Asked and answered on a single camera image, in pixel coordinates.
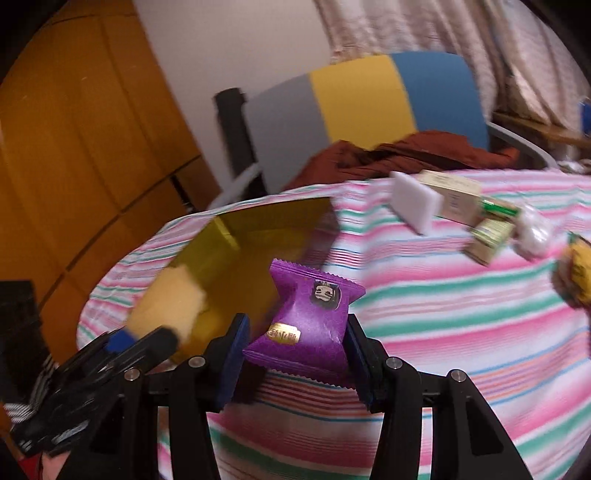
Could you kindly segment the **black rolled mat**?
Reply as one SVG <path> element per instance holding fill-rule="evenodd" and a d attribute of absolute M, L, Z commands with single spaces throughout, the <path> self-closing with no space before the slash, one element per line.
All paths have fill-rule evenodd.
<path fill-rule="evenodd" d="M 218 92 L 214 96 L 214 103 L 229 162 L 233 173 L 238 176 L 256 163 L 249 129 L 242 113 L 246 98 L 242 90 L 233 87 Z"/>

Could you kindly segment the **dark red jacket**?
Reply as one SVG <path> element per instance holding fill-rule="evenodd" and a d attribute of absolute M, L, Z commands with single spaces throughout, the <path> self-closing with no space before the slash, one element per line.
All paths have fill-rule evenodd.
<path fill-rule="evenodd" d="M 418 132 L 370 150 L 339 140 L 312 156 L 283 189 L 386 178 L 392 172 L 412 175 L 424 170 L 511 169 L 518 158 L 515 147 L 490 152 L 472 146 L 465 136 L 437 130 Z"/>

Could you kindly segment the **yellow patterned snack bag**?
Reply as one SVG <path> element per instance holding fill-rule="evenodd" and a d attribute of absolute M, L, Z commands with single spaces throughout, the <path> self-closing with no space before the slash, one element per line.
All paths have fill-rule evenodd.
<path fill-rule="evenodd" d="M 557 259 L 556 274 L 566 292 L 581 307 L 591 302 L 591 246 L 580 234 L 569 232 Z"/>

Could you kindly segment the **wooden wardrobe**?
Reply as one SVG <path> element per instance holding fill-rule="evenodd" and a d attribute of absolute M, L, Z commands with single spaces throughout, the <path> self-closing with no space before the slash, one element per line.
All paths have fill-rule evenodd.
<path fill-rule="evenodd" d="M 2 80 L 1 276 L 33 283 L 55 359 L 112 266 L 220 190 L 131 2 L 67 2 Z"/>

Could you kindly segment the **wooden side desk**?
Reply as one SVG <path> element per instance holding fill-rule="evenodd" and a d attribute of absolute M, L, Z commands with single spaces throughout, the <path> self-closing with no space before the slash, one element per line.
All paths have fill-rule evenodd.
<path fill-rule="evenodd" d="M 494 112 L 492 120 L 515 133 L 533 136 L 546 144 L 569 145 L 582 150 L 590 149 L 590 138 L 578 131 L 557 125 L 546 125 L 502 112 Z"/>

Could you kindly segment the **green cracker packet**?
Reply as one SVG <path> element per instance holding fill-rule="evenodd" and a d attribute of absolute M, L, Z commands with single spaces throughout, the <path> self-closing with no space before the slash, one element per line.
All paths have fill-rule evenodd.
<path fill-rule="evenodd" d="M 485 216 L 512 220 L 520 213 L 520 208 L 511 203 L 493 197 L 481 198 L 482 211 Z"/>

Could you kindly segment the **grey yellow blue chair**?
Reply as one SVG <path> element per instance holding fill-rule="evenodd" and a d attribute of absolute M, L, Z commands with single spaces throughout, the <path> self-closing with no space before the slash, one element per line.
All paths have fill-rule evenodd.
<path fill-rule="evenodd" d="M 558 166 L 542 148 L 486 120 L 473 74 L 455 54 L 365 57 L 245 98 L 242 113 L 256 163 L 235 176 L 213 207 L 280 192 L 312 155 L 339 140 L 369 149 L 439 130 L 465 136 L 481 149 L 488 149 L 493 138 L 503 140 L 529 156 L 533 169 Z"/>

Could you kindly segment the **striped pink green tablecloth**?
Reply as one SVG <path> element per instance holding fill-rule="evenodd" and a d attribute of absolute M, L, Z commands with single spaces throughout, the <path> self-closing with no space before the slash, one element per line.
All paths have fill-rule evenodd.
<path fill-rule="evenodd" d="M 557 231 L 549 254 L 511 247 L 489 266 L 464 254 L 468 230 L 447 220 L 419 236 L 389 206 L 387 179 L 311 186 L 329 196 L 341 234 L 329 272 L 363 285 L 353 304 L 367 335 L 420 371 L 465 371 L 533 477 L 558 479 L 590 433 L 590 320 L 552 276 L 568 236 L 590 232 L 590 180 L 553 170 L 471 173 L 485 194 L 534 206 Z M 270 373 L 249 405 L 209 418 L 224 479 L 363 479 L 382 419 L 348 389 Z"/>

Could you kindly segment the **small green white box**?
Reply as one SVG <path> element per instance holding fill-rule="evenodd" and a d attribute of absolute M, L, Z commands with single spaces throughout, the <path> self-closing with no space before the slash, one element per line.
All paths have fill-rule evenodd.
<path fill-rule="evenodd" d="M 510 221 L 486 218 L 472 230 L 472 240 L 464 253 L 477 263 L 488 266 L 512 237 L 514 228 Z"/>

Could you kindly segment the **white rectangular sponge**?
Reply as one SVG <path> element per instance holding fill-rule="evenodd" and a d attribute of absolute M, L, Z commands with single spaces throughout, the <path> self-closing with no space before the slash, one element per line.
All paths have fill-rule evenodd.
<path fill-rule="evenodd" d="M 392 172 L 391 180 L 393 186 L 390 205 L 394 213 L 417 234 L 429 235 L 444 197 L 405 173 Z"/>

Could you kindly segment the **gold metal tin box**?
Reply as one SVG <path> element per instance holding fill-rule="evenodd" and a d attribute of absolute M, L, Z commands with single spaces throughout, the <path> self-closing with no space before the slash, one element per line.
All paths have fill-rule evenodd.
<path fill-rule="evenodd" d="M 204 311 L 189 340 L 179 343 L 174 361 L 204 353 L 237 313 L 249 316 L 252 337 L 262 334 L 277 301 L 270 277 L 273 259 L 320 269 L 338 235 L 339 222 L 328 197 L 253 206 L 213 217 L 165 266 L 186 265 L 206 294 Z"/>

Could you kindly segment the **yellow sponge block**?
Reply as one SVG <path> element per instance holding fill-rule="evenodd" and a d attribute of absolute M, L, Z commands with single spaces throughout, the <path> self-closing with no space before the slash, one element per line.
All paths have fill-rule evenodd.
<path fill-rule="evenodd" d="M 125 330 L 139 339 L 165 327 L 184 344 L 205 304 L 206 294 L 186 265 L 165 267 L 131 310 Z"/>

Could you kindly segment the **white plastic bag ball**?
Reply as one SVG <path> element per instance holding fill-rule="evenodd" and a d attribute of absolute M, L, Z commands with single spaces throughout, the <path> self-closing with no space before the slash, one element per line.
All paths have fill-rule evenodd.
<path fill-rule="evenodd" d="M 517 252 L 528 260 L 544 257 L 553 241 L 553 222 L 534 206 L 523 204 L 514 220 Z"/>

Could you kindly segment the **purple snack packet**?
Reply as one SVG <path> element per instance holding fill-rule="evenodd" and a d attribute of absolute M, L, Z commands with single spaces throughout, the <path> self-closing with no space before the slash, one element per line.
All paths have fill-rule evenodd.
<path fill-rule="evenodd" d="M 257 366 L 339 387 L 349 387 L 342 342 L 349 305 L 363 286 L 327 272 L 273 259 L 270 276 L 280 296 L 270 327 L 243 350 Z"/>

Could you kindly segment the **patterned beige curtain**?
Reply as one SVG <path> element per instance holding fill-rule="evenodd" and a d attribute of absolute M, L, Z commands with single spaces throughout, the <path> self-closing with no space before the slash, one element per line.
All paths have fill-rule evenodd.
<path fill-rule="evenodd" d="M 559 36 L 521 1 L 318 1 L 335 62 L 407 51 L 464 58 L 485 115 L 571 131 L 590 84 Z"/>

